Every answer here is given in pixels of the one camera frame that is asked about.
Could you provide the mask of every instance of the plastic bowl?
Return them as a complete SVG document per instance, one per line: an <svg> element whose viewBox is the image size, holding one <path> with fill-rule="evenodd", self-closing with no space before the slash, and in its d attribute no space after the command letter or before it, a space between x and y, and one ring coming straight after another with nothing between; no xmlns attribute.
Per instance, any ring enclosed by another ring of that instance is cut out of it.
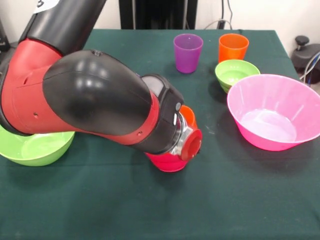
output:
<svg viewBox="0 0 320 240"><path fill-rule="evenodd" d="M238 59L225 60L215 67L215 75L224 91L245 77L259 74L255 65Z"/></svg>
<svg viewBox="0 0 320 240"><path fill-rule="evenodd" d="M236 83L228 108L254 146L282 151L320 136L320 95L289 77L261 74Z"/></svg>
<svg viewBox="0 0 320 240"><path fill-rule="evenodd" d="M25 166L49 165L68 150L74 136L75 132L19 136L0 125L0 155Z"/></svg>

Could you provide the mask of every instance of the small green bowl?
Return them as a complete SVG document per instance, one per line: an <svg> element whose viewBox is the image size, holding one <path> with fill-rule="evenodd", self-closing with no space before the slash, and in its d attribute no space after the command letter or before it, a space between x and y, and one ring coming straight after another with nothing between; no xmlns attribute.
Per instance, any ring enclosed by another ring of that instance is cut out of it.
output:
<svg viewBox="0 0 320 240"><path fill-rule="evenodd" d="M221 86L221 88L223 89L223 91L225 91L226 94L229 92L230 87L226 87L226 86L224 86L224 85L222 85L222 84L220 84L220 86Z"/></svg>
<svg viewBox="0 0 320 240"><path fill-rule="evenodd" d="M230 89L239 80L251 76L259 75L259 69L252 63L244 60L231 59L220 62L215 67L215 75L224 89Z"/></svg>
<svg viewBox="0 0 320 240"><path fill-rule="evenodd" d="M0 125L0 155L25 166L49 165L68 150L74 136L74 131L19 136Z"/></svg>

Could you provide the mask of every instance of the plastic cup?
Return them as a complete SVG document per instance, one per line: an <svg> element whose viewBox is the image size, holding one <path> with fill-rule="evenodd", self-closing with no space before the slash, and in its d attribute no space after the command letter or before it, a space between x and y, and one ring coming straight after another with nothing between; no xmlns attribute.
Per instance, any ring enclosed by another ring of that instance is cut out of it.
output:
<svg viewBox="0 0 320 240"><path fill-rule="evenodd" d="M185 33L173 40L176 69L184 74L193 73L198 66L204 41L195 34Z"/></svg>
<svg viewBox="0 0 320 240"><path fill-rule="evenodd" d="M249 40L240 34L228 33L219 38L219 58L218 62L245 58L247 49L249 46Z"/></svg>
<svg viewBox="0 0 320 240"><path fill-rule="evenodd" d="M198 128L196 116L190 107L183 105L180 109L180 113L190 127ZM177 155L172 155L170 153L161 155L145 154L159 170L167 173L178 172L188 164L188 161L181 160Z"/></svg>
<svg viewBox="0 0 320 240"><path fill-rule="evenodd" d="M195 113L190 107L182 105L180 108L180 113L183 115L189 126L198 128Z"/></svg>

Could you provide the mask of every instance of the red cup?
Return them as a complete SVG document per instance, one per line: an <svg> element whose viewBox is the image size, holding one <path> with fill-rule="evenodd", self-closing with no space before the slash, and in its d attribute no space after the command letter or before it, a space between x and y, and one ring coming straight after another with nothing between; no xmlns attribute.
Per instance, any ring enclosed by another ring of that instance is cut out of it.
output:
<svg viewBox="0 0 320 240"><path fill-rule="evenodd" d="M187 124L197 129L197 122L195 113L188 106L183 105L180 109L180 113L185 118ZM153 155L150 153L145 153L151 162L161 171L166 173L174 173L182 170L188 164L189 161L182 160L177 155L172 155L170 153L165 153L161 155Z"/></svg>

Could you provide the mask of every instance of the large pink bowl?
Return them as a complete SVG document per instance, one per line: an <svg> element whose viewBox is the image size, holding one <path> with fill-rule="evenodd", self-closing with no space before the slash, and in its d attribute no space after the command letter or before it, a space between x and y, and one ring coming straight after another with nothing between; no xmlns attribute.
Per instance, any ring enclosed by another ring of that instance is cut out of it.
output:
<svg viewBox="0 0 320 240"><path fill-rule="evenodd" d="M254 146L282 151L320 136L320 96L289 77L261 74L231 87L228 108Z"/></svg>

